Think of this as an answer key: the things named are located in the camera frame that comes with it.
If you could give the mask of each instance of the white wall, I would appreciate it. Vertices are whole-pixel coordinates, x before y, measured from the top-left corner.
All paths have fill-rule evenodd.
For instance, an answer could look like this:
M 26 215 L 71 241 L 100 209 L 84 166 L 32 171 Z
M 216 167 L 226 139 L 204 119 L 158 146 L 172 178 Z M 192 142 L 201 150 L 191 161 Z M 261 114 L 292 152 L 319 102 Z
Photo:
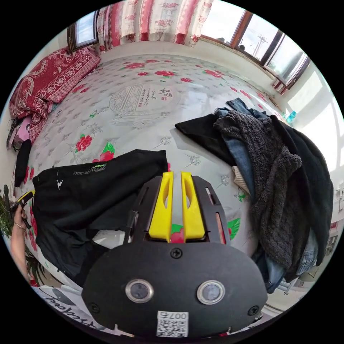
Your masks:
M 51 54 L 55 50 L 60 48 L 64 48 L 67 46 L 67 29 L 63 30 L 59 33 L 56 37 L 54 37 L 36 56 L 35 58 L 28 64 L 25 70 L 22 72 L 21 76 L 19 77 L 17 83 L 12 89 L 11 94 L 8 97 L 6 105 L 2 111 L 1 118 L 0 118 L 0 189 L 3 190 L 4 184 L 10 185 L 15 161 L 16 161 L 16 153 L 14 150 L 7 151 L 6 149 L 6 139 L 8 136 L 8 128 L 10 127 L 9 121 L 11 120 L 8 103 L 9 99 L 17 86 L 19 80 L 26 75 L 31 69 L 45 56 Z
M 316 65 L 311 62 L 295 85 L 275 99 L 285 113 L 296 111 L 295 129 L 307 135 L 326 159 L 334 189 L 344 182 L 344 119 L 338 103 Z M 332 222 L 344 218 L 334 195 Z

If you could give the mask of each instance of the pile of clothes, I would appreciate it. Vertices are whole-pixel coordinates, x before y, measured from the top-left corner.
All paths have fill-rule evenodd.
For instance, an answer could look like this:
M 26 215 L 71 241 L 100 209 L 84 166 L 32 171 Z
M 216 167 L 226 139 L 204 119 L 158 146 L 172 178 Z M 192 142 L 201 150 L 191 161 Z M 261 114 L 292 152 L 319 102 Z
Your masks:
M 289 283 L 322 263 L 333 184 L 323 155 L 305 135 L 240 98 L 226 104 L 175 126 L 233 166 L 235 182 L 251 196 L 259 239 L 252 259 L 273 293 L 283 279 Z

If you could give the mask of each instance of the green plant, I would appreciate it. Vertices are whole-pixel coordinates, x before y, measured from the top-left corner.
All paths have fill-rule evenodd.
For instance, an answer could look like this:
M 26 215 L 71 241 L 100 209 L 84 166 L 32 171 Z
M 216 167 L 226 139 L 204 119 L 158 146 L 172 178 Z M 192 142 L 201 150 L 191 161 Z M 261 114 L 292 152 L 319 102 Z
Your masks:
M 9 238 L 12 235 L 12 227 L 13 221 L 6 210 L 5 196 L 2 196 L 0 197 L 0 229 L 2 235 Z

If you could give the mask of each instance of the qr code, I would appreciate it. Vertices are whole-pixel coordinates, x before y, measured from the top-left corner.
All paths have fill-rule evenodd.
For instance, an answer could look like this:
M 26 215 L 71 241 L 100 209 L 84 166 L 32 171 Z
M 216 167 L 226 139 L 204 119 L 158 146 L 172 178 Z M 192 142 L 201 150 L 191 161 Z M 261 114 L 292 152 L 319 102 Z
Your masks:
M 187 313 L 158 312 L 157 337 L 182 338 L 187 335 Z
M 185 320 L 158 319 L 158 337 L 186 337 L 187 327 Z

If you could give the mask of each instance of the printed number 007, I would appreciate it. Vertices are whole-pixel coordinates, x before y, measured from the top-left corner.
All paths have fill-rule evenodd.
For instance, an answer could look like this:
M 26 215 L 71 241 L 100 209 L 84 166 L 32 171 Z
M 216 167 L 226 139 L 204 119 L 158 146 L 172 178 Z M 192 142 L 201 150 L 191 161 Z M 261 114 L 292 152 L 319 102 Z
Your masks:
M 186 314 L 185 313 L 175 313 L 175 314 L 171 314 L 169 316 L 170 319 L 186 319 Z

